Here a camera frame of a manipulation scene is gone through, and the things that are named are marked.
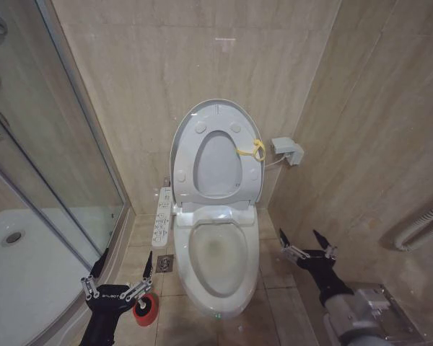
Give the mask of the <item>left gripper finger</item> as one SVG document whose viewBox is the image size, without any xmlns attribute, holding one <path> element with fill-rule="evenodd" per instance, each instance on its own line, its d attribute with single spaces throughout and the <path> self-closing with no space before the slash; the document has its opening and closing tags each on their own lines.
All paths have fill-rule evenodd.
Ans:
<svg viewBox="0 0 433 346">
<path fill-rule="evenodd" d="M 131 301 L 133 299 L 136 299 L 137 301 L 141 300 L 142 297 L 152 289 L 152 272 L 152 251 L 150 251 L 148 260 L 144 267 L 142 279 L 122 292 L 120 294 L 120 299 L 124 301 Z"/>
<path fill-rule="evenodd" d="M 80 283 L 82 285 L 82 289 L 84 291 L 86 300 L 91 300 L 92 298 L 100 297 L 100 293 L 95 285 L 95 280 L 98 279 L 102 273 L 102 270 L 105 265 L 105 261 L 108 256 L 108 252 L 109 252 L 109 248 L 106 248 L 102 256 L 99 258 L 99 260 L 95 262 L 89 275 L 87 277 L 82 277 L 80 279 Z"/>
</svg>

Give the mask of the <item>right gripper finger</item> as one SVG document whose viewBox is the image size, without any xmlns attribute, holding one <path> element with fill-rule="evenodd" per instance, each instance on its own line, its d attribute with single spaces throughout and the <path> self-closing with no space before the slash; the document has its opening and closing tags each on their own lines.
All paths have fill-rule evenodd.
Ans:
<svg viewBox="0 0 433 346">
<path fill-rule="evenodd" d="M 336 260 L 337 247 L 332 246 L 329 243 L 329 241 L 322 234 L 320 234 L 318 231 L 314 230 L 313 233 L 314 233 L 315 238 L 317 239 L 320 247 L 324 251 L 325 258 L 330 259 L 330 260 Z"/>
<path fill-rule="evenodd" d="M 282 231 L 282 229 L 279 229 L 279 237 L 281 242 L 281 252 L 284 253 L 288 258 L 293 260 L 305 260 L 310 257 L 310 255 L 305 251 L 290 244 L 286 234 Z"/>
</svg>

